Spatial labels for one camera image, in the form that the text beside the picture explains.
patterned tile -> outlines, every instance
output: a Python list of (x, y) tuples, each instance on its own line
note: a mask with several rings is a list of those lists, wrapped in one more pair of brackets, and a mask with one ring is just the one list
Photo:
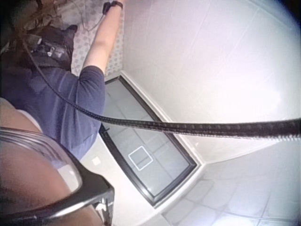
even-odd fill
[[(60, 8), (62, 14), (63, 28), (71, 24), (77, 24), (79, 29), (74, 38), (74, 51), (72, 56), (71, 71), (79, 76), (86, 55), (95, 37), (97, 24), (102, 16), (103, 1), (100, 0), (72, 0)], [(124, 12), (120, 20), (120, 30), (111, 52), (105, 76), (120, 71), (123, 61), (123, 33), (124, 33)]]

wristwatch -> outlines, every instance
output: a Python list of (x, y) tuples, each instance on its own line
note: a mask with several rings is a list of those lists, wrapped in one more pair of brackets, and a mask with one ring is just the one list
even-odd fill
[(120, 6), (121, 9), (123, 9), (123, 4), (121, 2), (119, 2), (119, 1), (113, 1), (111, 3), (111, 7), (114, 7), (114, 6)]
[(123, 4), (119, 1), (113, 1), (112, 3), (110, 2), (106, 2), (104, 5), (103, 5), (103, 14), (104, 15), (107, 15), (109, 9), (111, 7), (114, 7), (114, 6), (120, 6), (121, 9), (123, 9)]

eyeglasses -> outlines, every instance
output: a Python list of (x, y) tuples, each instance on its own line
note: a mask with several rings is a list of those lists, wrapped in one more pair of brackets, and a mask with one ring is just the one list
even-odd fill
[[(63, 146), (42, 134), (3, 127), (0, 141), (1, 225), (50, 224), (99, 203), (103, 208), (98, 214), (111, 225), (114, 188)], [(26, 203), (25, 208), (9, 208), (13, 202)]]

window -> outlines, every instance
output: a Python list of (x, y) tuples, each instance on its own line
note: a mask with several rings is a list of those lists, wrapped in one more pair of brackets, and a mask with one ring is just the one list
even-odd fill
[[(160, 121), (121, 76), (106, 82), (104, 116)], [(125, 174), (153, 206), (197, 166), (172, 134), (103, 123), (100, 135)]]

wire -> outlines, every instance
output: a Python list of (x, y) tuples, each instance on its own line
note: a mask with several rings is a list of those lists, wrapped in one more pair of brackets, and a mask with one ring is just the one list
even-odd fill
[(301, 138), (301, 119), (272, 122), (253, 122), (253, 123), (228, 123), (228, 124), (208, 124), (208, 123), (167, 123), (161, 121), (140, 121), (123, 120), (101, 116), (90, 112), (79, 105), (63, 97), (49, 82), (43, 71), (34, 60), (24, 39), (21, 39), (25, 51), (32, 60), (34, 66), (41, 74), (49, 88), (63, 101), (71, 105), (81, 113), (110, 124), (148, 129), (165, 133), (177, 133), (185, 135), (197, 135), (203, 137), (223, 137), (223, 138), (244, 138), (244, 139), (277, 139), (277, 140), (295, 140)]
[(98, 21), (92, 28), (87, 29), (87, 28), (85, 27), (84, 17), (83, 17), (83, 14), (82, 14), (80, 8), (78, 7), (78, 5), (77, 5), (73, 0), (70, 0), (70, 1), (75, 5), (75, 7), (76, 7), (76, 8), (78, 9), (78, 11), (79, 11), (80, 18), (81, 18), (81, 23), (83, 24), (84, 30), (86, 30), (87, 32), (90, 32), (90, 31), (92, 31), (94, 28), (96, 28), (96, 27), (99, 25), (99, 23), (100, 23), (101, 20), (103, 19), (104, 14), (100, 17), (99, 21)]

